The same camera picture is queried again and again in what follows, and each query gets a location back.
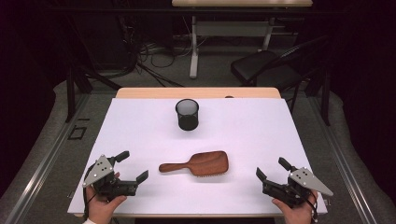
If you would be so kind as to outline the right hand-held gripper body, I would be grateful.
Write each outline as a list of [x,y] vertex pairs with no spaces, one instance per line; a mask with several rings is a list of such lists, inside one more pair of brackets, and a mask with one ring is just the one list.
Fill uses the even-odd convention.
[[279,199],[289,207],[307,202],[312,190],[333,196],[333,192],[305,167],[290,172],[287,184],[278,184],[268,179],[266,183],[266,186],[262,185],[262,193]]

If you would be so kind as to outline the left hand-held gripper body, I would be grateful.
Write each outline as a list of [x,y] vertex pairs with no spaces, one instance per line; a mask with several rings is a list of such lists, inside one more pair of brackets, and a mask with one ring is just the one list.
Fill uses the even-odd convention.
[[136,181],[122,181],[115,176],[115,157],[101,155],[88,169],[82,187],[85,189],[91,186],[99,195],[105,197],[135,196]]

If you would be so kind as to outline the brown wooden hairbrush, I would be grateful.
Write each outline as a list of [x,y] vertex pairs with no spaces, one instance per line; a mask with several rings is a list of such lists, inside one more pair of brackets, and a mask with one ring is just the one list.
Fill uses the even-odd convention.
[[161,173],[189,169],[194,176],[204,177],[221,175],[229,170],[229,159],[225,151],[210,151],[193,154],[182,163],[163,163],[159,166]]

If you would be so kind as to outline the black mesh pen holder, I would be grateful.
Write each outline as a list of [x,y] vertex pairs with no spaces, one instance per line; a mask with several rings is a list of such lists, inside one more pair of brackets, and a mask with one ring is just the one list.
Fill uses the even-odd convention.
[[183,131],[193,131],[198,127],[199,105],[195,100],[182,99],[176,104],[178,126]]

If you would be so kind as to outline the person's right hand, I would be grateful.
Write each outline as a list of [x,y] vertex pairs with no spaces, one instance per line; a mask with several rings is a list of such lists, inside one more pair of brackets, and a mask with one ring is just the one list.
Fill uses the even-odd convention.
[[312,206],[316,203],[318,193],[314,190],[308,197],[308,202],[290,208],[279,199],[273,199],[272,203],[282,212],[286,224],[311,224]]

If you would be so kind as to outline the person's left hand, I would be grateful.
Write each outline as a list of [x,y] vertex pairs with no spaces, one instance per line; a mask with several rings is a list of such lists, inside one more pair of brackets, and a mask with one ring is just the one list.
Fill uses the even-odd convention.
[[114,211],[127,200],[127,197],[121,195],[109,202],[106,197],[98,196],[93,187],[87,187],[86,200],[86,207],[88,208],[87,219],[96,224],[109,224]]

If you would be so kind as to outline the white table mat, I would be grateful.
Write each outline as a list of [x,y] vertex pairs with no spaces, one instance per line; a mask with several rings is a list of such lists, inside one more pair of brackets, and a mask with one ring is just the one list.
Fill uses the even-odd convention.
[[[276,217],[279,210],[262,193],[256,176],[285,183],[285,158],[301,168],[309,164],[286,102],[269,98],[199,100],[197,128],[177,125],[174,99],[115,99],[88,158],[130,156],[116,164],[123,180],[142,172],[148,179],[136,195],[116,211],[127,217]],[[167,162],[185,162],[199,152],[223,150],[229,169],[219,175],[197,177],[182,169],[160,173]]]

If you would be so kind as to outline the light wooden table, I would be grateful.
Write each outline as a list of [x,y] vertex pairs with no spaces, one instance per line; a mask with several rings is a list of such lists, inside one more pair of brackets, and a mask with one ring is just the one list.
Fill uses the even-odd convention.
[[[205,88],[121,88],[116,94],[116,99],[233,99],[233,98],[264,98],[281,99],[280,93],[275,88],[248,88],[248,87],[205,87]],[[224,217],[227,215],[125,215],[124,217]]]

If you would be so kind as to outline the black metal stand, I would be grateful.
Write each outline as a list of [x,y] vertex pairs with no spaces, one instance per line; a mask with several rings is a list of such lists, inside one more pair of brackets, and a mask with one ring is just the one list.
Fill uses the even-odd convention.
[[118,91],[121,85],[100,75],[94,69],[82,63],[69,40],[64,41],[64,53],[69,61],[69,72],[66,78],[67,117],[65,121],[70,122],[77,114],[75,87],[78,87],[83,94],[90,94],[92,92],[92,84],[88,80],[88,77],[98,80],[115,91]]

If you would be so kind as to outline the black folding chair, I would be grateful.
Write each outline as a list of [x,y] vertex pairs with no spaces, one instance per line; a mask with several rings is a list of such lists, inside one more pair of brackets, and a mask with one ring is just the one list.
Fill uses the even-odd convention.
[[255,52],[232,62],[231,72],[242,87],[261,84],[279,92],[294,88],[289,99],[290,112],[293,112],[300,85],[320,70],[320,62],[315,63],[315,59],[328,42],[329,37],[325,35],[287,49],[280,55],[270,50]]

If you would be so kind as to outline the dark curtain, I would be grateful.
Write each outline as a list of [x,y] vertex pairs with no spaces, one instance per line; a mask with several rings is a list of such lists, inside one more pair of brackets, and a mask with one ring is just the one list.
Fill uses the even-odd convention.
[[355,0],[338,37],[332,91],[355,150],[396,202],[396,0]]
[[35,0],[0,0],[0,197],[21,169],[65,80],[59,44]]

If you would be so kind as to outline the white-framed desk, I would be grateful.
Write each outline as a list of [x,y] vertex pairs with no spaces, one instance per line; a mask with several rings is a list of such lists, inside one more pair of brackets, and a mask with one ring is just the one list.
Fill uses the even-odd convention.
[[[187,9],[275,9],[311,7],[312,0],[172,0],[173,7]],[[264,38],[262,48],[267,49],[274,18],[264,21],[199,21],[191,17],[191,69],[190,78],[198,75],[197,36],[261,36]]]

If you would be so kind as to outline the metal floor rail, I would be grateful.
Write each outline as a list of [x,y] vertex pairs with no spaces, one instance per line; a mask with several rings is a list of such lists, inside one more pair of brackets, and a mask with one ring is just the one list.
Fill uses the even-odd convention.
[[320,104],[316,97],[307,98],[309,104],[314,110],[314,115],[318,120],[320,129],[323,131],[325,138],[327,139],[328,145],[330,146],[332,157],[336,166],[340,172],[341,177],[346,185],[346,189],[351,197],[352,202],[361,218],[362,224],[377,224],[375,216],[366,200],[363,196],[360,185],[357,179],[353,175],[350,166],[342,152],[340,145],[332,131],[332,128],[326,124],[320,113]]
[[91,97],[78,97],[77,113],[64,120],[65,98],[57,100],[6,195],[0,199],[0,224],[80,224],[68,212],[92,150]]

